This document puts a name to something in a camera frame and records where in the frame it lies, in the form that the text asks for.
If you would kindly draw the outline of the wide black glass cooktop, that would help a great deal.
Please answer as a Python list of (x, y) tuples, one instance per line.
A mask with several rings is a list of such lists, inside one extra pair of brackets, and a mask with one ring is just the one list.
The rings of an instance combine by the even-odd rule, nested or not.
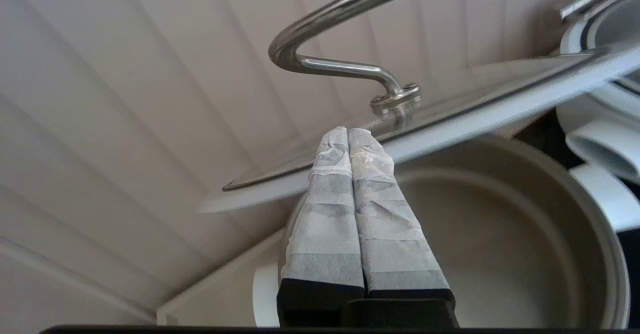
[[(555, 110), (534, 120), (532, 124), (519, 131), (515, 138), (544, 152), (566, 169), (585, 163), (567, 147), (565, 132), (558, 122)], [(617, 237), (624, 252), (630, 280), (628, 328), (640, 330), (640, 228), (624, 230), (618, 233)]]

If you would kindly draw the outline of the white round cooking pot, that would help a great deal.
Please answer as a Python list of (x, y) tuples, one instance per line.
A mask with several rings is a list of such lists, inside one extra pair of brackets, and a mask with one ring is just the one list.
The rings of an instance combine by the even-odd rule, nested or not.
[(567, 147), (640, 186), (640, 91), (610, 83), (556, 106)]
[[(640, 201), (617, 177), (590, 164), (567, 170), (498, 136), (394, 164), (394, 177), (454, 295), (457, 327), (627, 327), (617, 233), (640, 226)], [(259, 327), (282, 327), (287, 227), (278, 262), (254, 275)]]

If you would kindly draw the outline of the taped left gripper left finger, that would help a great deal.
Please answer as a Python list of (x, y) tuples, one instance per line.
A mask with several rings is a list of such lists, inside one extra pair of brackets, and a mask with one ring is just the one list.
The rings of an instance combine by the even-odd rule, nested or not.
[(343, 308), (365, 298), (348, 131), (318, 145), (308, 189), (286, 227), (276, 306), (281, 327), (339, 327)]

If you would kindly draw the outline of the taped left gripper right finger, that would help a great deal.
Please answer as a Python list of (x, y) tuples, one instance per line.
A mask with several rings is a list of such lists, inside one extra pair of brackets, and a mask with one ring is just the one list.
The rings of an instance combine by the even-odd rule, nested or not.
[(366, 129), (349, 131), (365, 297), (347, 305), (354, 327), (457, 327), (455, 297), (394, 176)]

